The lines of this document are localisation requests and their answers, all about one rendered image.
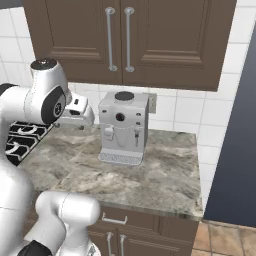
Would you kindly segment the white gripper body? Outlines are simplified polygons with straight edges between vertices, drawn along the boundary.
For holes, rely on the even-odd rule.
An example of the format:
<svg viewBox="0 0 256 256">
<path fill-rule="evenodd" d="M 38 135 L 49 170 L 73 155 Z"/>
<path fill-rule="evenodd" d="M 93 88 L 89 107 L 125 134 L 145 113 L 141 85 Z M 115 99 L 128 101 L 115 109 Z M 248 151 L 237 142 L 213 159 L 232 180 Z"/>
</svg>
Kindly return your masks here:
<svg viewBox="0 0 256 256">
<path fill-rule="evenodd" d="M 65 110 L 63 115 L 55 122 L 61 124 L 71 124 L 76 126 L 92 126 L 95 121 L 95 115 L 90 106 L 87 106 L 84 112 L 75 110 Z"/>
</svg>

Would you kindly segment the black hob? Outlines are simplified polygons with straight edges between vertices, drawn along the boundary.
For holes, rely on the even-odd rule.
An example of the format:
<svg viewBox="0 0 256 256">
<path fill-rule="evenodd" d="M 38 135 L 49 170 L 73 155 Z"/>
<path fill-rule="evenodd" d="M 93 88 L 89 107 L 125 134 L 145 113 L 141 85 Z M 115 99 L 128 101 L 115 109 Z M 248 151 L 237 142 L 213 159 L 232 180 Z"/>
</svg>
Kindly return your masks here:
<svg viewBox="0 0 256 256">
<path fill-rule="evenodd" d="M 0 129 L 0 162 L 18 166 L 52 128 L 52 125 L 16 121 Z"/>
</svg>

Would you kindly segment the grey coffee machine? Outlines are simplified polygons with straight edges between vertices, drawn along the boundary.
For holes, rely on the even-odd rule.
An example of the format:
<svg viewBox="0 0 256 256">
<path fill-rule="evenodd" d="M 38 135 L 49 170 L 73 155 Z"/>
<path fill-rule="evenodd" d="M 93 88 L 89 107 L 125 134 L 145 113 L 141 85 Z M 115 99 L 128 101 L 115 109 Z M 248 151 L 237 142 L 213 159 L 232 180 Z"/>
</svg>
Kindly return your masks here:
<svg viewBox="0 0 256 256">
<path fill-rule="evenodd" d="M 148 138 L 149 95 L 108 92 L 98 108 L 102 144 L 98 159 L 140 165 Z"/>
</svg>

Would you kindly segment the brown drawer front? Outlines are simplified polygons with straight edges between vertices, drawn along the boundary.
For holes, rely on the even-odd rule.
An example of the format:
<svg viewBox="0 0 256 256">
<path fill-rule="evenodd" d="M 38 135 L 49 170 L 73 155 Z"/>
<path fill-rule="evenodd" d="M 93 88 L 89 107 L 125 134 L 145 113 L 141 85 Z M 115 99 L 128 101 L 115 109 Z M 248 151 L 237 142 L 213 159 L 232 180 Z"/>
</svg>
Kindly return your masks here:
<svg viewBox="0 0 256 256">
<path fill-rule="evenodd" d="M 124 220 L 128 216 L 126 225 L 118 225 L 114 223 L 102 221 L 102 214 L 106 213 L 107 218 Z M 98 223 L 110 225 L 117 228 L 119 231 L 128 231 L 141 234 L 157 234 L 159 230 L 160 217 L 153 214 L 119 209 L 113 207 L 102 206 L 101 214 Z"/>
</svg>

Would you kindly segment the brown base cupboard door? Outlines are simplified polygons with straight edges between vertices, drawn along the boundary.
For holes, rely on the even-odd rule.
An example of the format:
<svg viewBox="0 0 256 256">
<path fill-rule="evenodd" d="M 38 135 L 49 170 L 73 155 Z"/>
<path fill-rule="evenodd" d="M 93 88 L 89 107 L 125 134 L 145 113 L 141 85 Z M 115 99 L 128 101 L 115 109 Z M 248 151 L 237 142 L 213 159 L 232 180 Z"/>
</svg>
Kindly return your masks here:
<svg viewBox="0 0 256 256">
<path fill-rule="evenodd" d="M 88 228 L 88 235 L 92 242 L 101 251 L 101 256 L 108 255 L 108 245 L 107 245 L 107 232 L 112 232 L 113 236 L 111 238 L 111 248 L 113 256 L 118 256 L 117 248 L 117 237 L 116 230 L 110 227 L 104 227 L 100 225 L 92 225 Z"/>
<path fill-rule="evenodd" d="M 118 230 L 119 243 L 120 234 L 126 235 L 124 256 L 191 256 L 192 253 L 190 242 Z"/>
</svg>

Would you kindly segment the dark grey fridge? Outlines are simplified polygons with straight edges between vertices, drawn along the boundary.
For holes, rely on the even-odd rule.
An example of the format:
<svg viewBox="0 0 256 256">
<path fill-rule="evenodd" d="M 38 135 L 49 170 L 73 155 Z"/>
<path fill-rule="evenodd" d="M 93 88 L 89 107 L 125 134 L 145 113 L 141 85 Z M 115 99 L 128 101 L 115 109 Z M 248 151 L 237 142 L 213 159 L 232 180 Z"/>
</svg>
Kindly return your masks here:
<svg viewBox="0 0 256 256">
<path fill-rule="evenodd" d="M 256 25 L 204 218 L 256 228 Z"/>
</svg>

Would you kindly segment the grey wall socket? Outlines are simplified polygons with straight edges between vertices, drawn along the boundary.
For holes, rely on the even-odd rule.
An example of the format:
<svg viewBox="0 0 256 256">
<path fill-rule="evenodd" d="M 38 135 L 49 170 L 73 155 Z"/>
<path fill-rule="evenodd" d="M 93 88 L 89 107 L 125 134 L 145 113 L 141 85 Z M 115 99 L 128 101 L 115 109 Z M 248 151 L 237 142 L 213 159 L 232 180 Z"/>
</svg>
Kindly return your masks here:
<svg viewBox="0 0 256 256">
<path fill-rule="evenodd" d="M 156 114 L 156 102 L 157 102 L 157 94 L 150 93 L 149 94 L 149 113 Z"/>
</svg>

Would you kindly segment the brown wall cupboard door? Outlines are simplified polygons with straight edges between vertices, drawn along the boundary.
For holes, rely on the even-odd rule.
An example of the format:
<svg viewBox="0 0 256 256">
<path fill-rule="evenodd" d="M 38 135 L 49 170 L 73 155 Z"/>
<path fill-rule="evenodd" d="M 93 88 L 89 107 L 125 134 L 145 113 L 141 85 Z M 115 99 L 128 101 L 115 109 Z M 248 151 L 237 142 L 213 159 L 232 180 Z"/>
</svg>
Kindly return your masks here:
<svg viewBox="0 0 256 256">
<path fill-rule="evenodd" d="M 53 58 L 67 80 L 78 83 L 122 83 L 120 0 L 23 0 L 36 58 Z M 109 70 L 105 9 L 111 16 L 113 64 Z"/>
<path fill-rule="evenodd" d="M 131 65 L 123 83 L 167 89 L 216 91 L 237 0 L 120 0 L 122 65 L 126 66 L 126 15 Z"/>
</svg>

